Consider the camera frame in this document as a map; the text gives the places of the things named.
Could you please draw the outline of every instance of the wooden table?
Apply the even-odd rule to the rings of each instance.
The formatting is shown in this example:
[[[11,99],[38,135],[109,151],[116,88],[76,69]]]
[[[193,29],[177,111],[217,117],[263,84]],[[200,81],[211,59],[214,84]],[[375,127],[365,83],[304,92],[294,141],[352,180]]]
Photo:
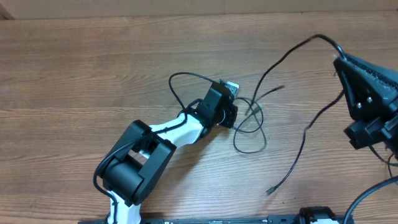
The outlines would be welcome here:
[[[396,12],[1,21],[0,223],[104,218],[109,199],[93,187],[94,169],[131,121],[157,124],[176,116],[171,74],[232,80],[241,96],[251,96],[265,69],[315,33],[398,69],[397,21]],[[352,120],[342,100],[308,132],[288,181],[265,193],[290,168],[304,127],[342,89],[333,54],[325,42],[313,41],[265,79],[261,93],[286,86],[261,101],[265,151],[240,154],[232,130],[214,129],[175,153],[142,205],[144,216],[259,217],[314,205],[344,214],[362,191],[388,178],[386,165],[368,149],[355,151],[348,143],[343,129]],[[185,104],[209,87],[193,77],[173,84]],[[241,121],[245,109],[238,106]],[[253,150],[262,139],[240,136],[238,144]],[[397,194],[396,185],[375,193],[354,211],[355,219],[396,222]]]

